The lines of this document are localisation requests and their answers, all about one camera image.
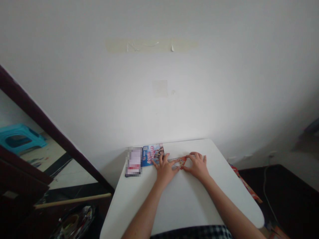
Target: dark wooden frame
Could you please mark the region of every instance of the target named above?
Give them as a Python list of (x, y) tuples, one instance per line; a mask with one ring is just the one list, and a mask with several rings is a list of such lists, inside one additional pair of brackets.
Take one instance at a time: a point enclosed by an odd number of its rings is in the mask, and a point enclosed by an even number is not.
[(39, 106), (29, 97), (19, 84), (0, 65), (0, 89), (7, 94), (27, 115), (29, 115), (52, 139), (68, 152), (89, 174), (102, 184), (110, 193), (114, 188), (80, 153), (75, 146), (57, 129)]
[(47, 185), (49, 185), (53, 181), (53, 178), (41, 172), (39, 169), (33, 167), (31, 164), (27, 163), (26, 161), (21, 160), (21, 158), (19, 158), (14, 153), (6, 150), (1, 145), (0, 145), (0, 158), (2, 158), (4, 161), (7, 161), (8, 163), (15, 166), (16, 168), (24, 171), (25, 173), (32, 175), (34, 178), (40, 180), (41, 182)]

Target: blue plastic stool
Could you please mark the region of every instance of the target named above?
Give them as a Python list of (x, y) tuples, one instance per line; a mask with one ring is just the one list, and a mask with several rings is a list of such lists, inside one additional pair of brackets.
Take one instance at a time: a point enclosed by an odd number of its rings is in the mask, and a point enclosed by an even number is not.
[(16, 155), (32, 147), (45, 147), (45, 138), (23, 124), (0, 128), (0, 144)]

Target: dark floor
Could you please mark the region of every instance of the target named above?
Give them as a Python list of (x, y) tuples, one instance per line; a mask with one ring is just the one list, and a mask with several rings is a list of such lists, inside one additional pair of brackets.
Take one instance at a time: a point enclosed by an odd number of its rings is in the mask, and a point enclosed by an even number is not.
[[(259, 206), (265, 221), (275, 222), (263, 192), (265, 168), (240, 170), (239, 174), (263, 201)], [(282, 165), (267, 169), (265, 189), (279, 227), (291, 239), (319, 238), (319, 192)]]
[[(89, 200), (84, 203), (94, 205), (98, 210), (96, 218), (92, 222), (85, 239), (99, 239), (107, 211), (109, 209), (112, 197)], [(59, 218), (62, 218), (72, 208), (83, 204), (83, 202), (52, 206), (43, 209), (34, 210), (33, 213), (21, 224), (15, 234), (10, 238), (32, 238), (47, 239), (58, 225)]]

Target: black strip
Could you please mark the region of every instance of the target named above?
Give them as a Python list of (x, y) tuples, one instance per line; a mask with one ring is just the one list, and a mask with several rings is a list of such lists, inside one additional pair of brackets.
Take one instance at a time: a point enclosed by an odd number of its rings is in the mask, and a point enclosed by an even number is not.
[(109, 193), (109, 191), (100, 183), (52, 189), (47, 191), (44, 197), (37, 204), (84, 198), (107, 193)]
[(67, 166), (67, 162), (71, 161), (72, 157), (65, 153), (62, 155), (57, 161), (55, 161), (50, 167), (48, 167), (44, 173), (52, 178), (54, 178), (56, 175), (58, 175), (59, 172), (61, 172), (62, 169)]

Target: cable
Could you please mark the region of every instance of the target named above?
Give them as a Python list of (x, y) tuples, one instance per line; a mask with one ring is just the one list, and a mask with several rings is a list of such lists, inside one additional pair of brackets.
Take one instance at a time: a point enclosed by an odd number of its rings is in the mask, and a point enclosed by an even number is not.
[(273, 212), (273, 209), (272, 209), (272, 207), (271, 207), (271, 205), (270, 205), (270, 202), (269, 202), (269, 200), (268, 200), (268, 197), (267, 197), (266, 191), (265, 191), (265, 187), (266, 187), (266, 171), (267, 171), (267, 169), (269, 168), (269, 166), (267, 166), (267, 167), (265, 168), (265, 170), (264, 170), (264, 186), (263, 186), (263, 190), (264, 190), (264, 195), (265, 195), (265, 197), (266, 197), (266, 199), (267, 199), (268, 205), (269, 205), (269, 207), (270, 207), (270, 209), (271, 209), (271, 211), (272, 211), (272, 213), (273, 213), (273, 216), (275, 217), (276, 222), (279, 223), (278, 220), (277, 220), (277, 217), (276, 217), (275, 213)]

